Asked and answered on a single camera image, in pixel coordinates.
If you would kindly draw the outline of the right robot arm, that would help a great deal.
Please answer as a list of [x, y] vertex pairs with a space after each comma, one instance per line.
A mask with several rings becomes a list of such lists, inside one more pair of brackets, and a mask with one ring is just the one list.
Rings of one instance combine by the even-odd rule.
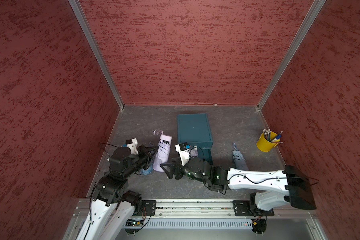
[[253, 212], [270, 211], [289, 204], [291, 207], [316, 210], [310, 178], [298, 168], [286, 165], [283, 170], [256, 172], [212, 166], [198, 157], [181, 163], [161, 164], [169, 179], [187, 177], [202, 183], [208, 190], [225, 194], [228, 190], [255, 190], [250, 198]]

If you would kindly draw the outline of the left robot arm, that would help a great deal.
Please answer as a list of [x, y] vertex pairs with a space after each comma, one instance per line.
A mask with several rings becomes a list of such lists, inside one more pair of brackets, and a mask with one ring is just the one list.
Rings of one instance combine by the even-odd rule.
[[109, 172], [94, 186], [89, 214], [78, 240], [113, 240], [132, 216], [141, 216], [144, 227], [153, 208], [143, 203], [139, 193], [129, 191], [128, 178], [150, 167], [157, 146], [141, 145], [134, 154], [130, 147], [117, 148], [109, 158]]

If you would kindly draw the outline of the purple umbrella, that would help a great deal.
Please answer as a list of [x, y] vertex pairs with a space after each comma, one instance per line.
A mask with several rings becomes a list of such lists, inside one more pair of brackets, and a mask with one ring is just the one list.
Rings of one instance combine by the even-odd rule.
[[164, 132], [161, 130], [155, 130], [154, 135], [160, 135], [160, 140], [158, 143], [158, 151], [154, 157], [153, 170], [157, 172], [164, 172], [161, 168], [161, 164], [165, 164], [169, 160], [172, 136], [164, 135]]

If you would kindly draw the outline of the teal drawer cabinet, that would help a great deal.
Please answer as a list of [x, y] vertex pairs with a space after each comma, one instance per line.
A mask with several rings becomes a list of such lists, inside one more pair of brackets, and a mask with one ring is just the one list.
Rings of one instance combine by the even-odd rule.
[[201, 157], [205, 154], [206, 162], [213, 165], [211, 149], [213, 136], [207, 114], [177, 115], [178, 143], [188, 143], [197, 146]]

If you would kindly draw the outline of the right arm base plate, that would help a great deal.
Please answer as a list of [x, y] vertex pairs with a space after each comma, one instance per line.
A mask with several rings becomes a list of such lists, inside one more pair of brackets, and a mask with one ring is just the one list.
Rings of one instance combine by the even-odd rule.
[[232, 201], [236, 217], [274, 217], [274, 210], [264, 211], [252, 207], [250, 201]]

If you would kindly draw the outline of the blue umbrella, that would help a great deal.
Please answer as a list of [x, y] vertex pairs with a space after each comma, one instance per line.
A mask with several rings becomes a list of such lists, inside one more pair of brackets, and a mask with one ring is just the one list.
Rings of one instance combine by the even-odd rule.
[[237, 145], [233, 143], [234, 150], [232, 151], [233, 154], [233, 161], [235, 163], [235, 169], [242, 170], [242, 171], [248, 171], [248, 165], [247, 162], [243, 156], [243, 154], [239, 151], [237, 148]]
[[147, 169], [142, 168], [140, 171], [140, 175], [147, 176], [153, 172], [153, 164], [150, 164]]

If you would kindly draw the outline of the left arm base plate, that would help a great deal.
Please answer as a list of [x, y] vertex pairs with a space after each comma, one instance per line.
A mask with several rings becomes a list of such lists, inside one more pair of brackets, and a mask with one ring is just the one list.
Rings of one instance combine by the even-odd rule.
[[156, 213], [156, 200], [142, 200], [135, 206], [134, 216], [154, 216]]

